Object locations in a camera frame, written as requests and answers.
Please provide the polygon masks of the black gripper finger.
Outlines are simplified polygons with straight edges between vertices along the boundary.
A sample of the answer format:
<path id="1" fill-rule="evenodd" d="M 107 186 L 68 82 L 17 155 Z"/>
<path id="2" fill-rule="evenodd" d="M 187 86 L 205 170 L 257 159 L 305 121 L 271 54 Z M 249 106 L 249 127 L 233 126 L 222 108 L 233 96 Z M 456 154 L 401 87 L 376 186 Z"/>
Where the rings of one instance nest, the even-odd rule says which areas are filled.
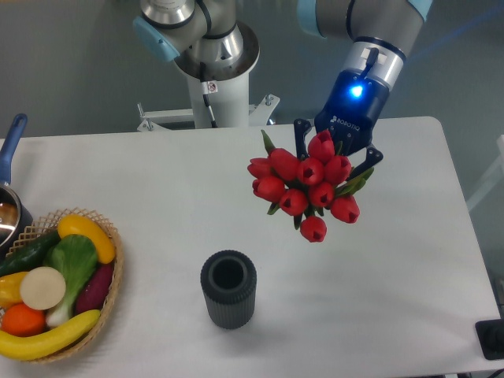
<path id="1" fill-rule="evenodd" d="M 305 160 L 308 158 L 308 152 L 306 148 L 306 136 L 312 129 L 312 124 L 305 119 L 297 118 L 293 122 L 294 132 L 295 132 L 295 149 L 297 158 L 300 160 Z"/>
<path id="2" fill-rule="evenodd" d="M 368 169 L 374 167 L 379 162 L 381 162 L 384 158 L 384 155 L 381 151 L 376 149 L 374 146 L 368 146 L 366 148 L 365 160 L 354 168 L 349 175 L 348 179 L 352 180 L 353 178 L 361 175 L 366 172 Z"/>

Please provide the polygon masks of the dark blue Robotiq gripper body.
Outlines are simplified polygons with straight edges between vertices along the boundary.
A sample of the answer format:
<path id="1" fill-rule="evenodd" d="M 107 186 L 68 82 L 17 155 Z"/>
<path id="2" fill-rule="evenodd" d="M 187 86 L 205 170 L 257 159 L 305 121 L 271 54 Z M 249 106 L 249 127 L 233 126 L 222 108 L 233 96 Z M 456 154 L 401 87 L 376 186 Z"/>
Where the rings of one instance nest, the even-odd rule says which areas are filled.
<path id="1" fill-rule="evenodd" d="M 329 130 L 345 155 L 372 143 L 375 124 L 406 60 L 397 47 L 378 38 L 359 37 L 350 48 L 323 109 L 318 132 Z"/>

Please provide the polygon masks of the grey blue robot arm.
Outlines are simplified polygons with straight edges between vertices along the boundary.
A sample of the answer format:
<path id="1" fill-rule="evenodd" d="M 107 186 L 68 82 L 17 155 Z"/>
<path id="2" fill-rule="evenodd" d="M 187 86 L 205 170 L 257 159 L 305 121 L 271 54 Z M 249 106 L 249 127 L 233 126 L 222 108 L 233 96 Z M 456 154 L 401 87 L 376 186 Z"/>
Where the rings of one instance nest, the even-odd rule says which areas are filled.
<path id="1" fill-rule="evenodd" d="M 325 39 L 347 36 L 352 47 L 322 110 L 313 121 L 296 120 L 299 157 L 307 155 L 309 130 L 329 131 L 344 155 L 365 160 L 354 175 L 383 155 L 372 132 L 427 20 L 429 1 L 300 1 L 301 29 Z M 142 1 L 133 28 L 159 60 L 174 62 L 186 76 L 196 128 L 251 124 L 249 75 L 260 48 L 251 28 L 238 21 L 233 1 Z"/>

